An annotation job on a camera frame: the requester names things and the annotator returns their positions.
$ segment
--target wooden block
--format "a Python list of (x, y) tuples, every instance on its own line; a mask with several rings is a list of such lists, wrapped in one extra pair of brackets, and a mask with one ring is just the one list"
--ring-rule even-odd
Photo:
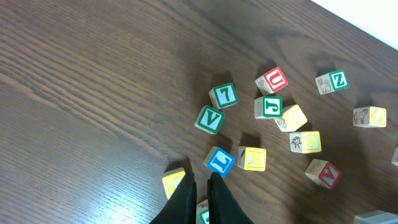
[(238, 149), (238, 167), (244, 170), (265, 171), (267, 151), (261, 148), (240, 146)]
[(274, 119), (282, 117), (282, 97), (262, 96), (254, 100), (256, 119)]
[(177, 186), (185, 176), (184, 168), (178, 168), (175, 170), (168, 171), (163, 174), (163, 186), (166, 191), (167, 199), (170, 199)]
[(322, 151), (319, 131), (304, 131), (290, 133), (290, 150), (298, 153), (313, 153)]
[(341, 177), (341, 172), (328, 161), (313, 159), (305, 175), (316, 184), (333, 189)]
[(275, 93), (288, 84), (284, 73), (279, 67), (261, 75), (255, 82), (263, 95)]
[(396, 147), (396, 151), (394, 152), (394, 155), (392, 156), (391, 162), (398, 166), (398, 147)]
[(283, 132), (296, 131), (307, 122), (307, 118), (298, 105), (285, 107), (282, 117), (274, 119)]
[(315, 78), (319, 94), (324, 95), (334, 91), (349, 88), (346, 72), (338, 70)]
[(226, 177), (234, 166), (235, 158), (222, 148), (213, 146), (203, 163), (212, 171)]
[(357, 215), (354, 224), (397, 224), (398, 215), (393, 213), (376, 210), (373, 212)]
[(227, 83), (214, 87), (209, 92), (214, 108), (222, 109), (235, 105), (239, 102), (233, 83)]
[(225, 114), (210, 106), (204, 106), (195, 121), (195, 127), (210, 134), (217, 134), (223, 124)]
[(387, 125), (387, 110), (375, 106), (355, 108), (354, 126), (362, 128), (385, 128)]
[(207, 199), (200, 202), (197, 205), (197, 215), (199, 217), (201, 224), (209, 224), (210, 223), (209, 203), (208, 203)]

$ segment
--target dark wood surface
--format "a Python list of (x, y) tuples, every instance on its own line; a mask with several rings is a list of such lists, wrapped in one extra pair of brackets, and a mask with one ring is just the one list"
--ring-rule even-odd
[[(206, 153), (239, 145), (267, 149), (265, 172), (225, 179), (255, 223), (398, 213), (398, 51), (311, 1), (1, 0), (0, 40), (0, 223), (149, 223), (165, 170), (194, 171), (203, 199)], [(273, 120), (254, 119), (254, 79), (274, 65), (321, 153), (291, 153)], [(320, 96), (315, 77), (333, 69), (351, 87)], [(193, 124), (228, 81), (239, 103), (211, 136)], [(386, 128), (353, 127), (369, 105), (387, 109)], [(342, 171), (334, 190), (304, 175), (314, 158)]]

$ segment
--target wooden table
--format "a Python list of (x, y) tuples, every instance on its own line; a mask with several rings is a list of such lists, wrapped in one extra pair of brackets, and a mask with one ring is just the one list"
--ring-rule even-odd
[[(351, 223), (398, 213), (398, 51), (308, 0), (0, 1), (0, 223), (149, 223), (161, 177), (195, 173), (211, 146), (267, 149), (267, 170), (225, 179), (255, 223)], [(322, 152), (295, 154), (273, 120), (255, 120), (254, 79), (280, 66), (284, 105)], [(319, 95), (315, 77), (345, 69), (351, 87)], [(233, 81), (239, 103), (217, 135), (194, 127), (208, 91)], [(353, 127), (353, 108), (387, 109), (387, 127)], [(314, 158), (343, 177), (304, 175)]]

